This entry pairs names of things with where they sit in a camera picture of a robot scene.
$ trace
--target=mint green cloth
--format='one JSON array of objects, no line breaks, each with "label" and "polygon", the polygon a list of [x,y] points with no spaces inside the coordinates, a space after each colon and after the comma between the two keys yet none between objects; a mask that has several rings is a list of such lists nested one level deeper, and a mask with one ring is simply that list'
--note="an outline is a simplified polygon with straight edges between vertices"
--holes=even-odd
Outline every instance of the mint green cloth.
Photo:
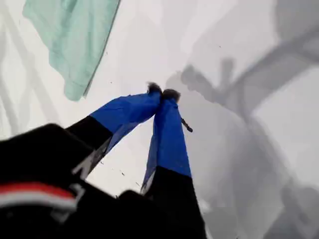
[{"label": "mint green cloth", "polygon": [[77,101],[100,62],[120,0],[26,0],[29,18],[64,78],[65,96]]}]

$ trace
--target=white stripe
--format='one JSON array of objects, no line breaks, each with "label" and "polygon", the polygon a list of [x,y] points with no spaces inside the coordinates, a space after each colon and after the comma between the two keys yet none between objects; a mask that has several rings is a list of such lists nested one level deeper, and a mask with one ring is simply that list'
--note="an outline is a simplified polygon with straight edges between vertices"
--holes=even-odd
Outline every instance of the white stripe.
[{"label": "white stripe", "polygon": [[23,204],[41,204],[44,206],[52,206],[76,210],[75,199],[65,199],[47,193],[40,192],[14,192],[0,195],[0,208],[23,205]]}]

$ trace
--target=red stripe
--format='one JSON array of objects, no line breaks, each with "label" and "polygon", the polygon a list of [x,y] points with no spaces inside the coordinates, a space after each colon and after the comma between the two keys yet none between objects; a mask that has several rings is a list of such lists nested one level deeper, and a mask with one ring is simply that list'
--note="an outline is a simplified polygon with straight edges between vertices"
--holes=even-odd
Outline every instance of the red stripe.
[{"label": "red stripe", "polygon": [[70,192],[62,188],[39,182],[11,183],[0,185],[0,194],[12,192],[43,192],[63,198],[74,198],[74,196]]}]

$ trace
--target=green towel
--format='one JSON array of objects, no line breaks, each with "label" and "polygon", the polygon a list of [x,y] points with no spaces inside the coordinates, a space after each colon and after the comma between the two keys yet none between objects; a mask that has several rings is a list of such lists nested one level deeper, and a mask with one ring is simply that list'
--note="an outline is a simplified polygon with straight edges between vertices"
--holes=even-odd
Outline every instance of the green towel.
[{"label": "green towel", "polygon": [[49,49],[49,63],[77,101],[100,62],[120,0],[26,0],[29,18]]}]

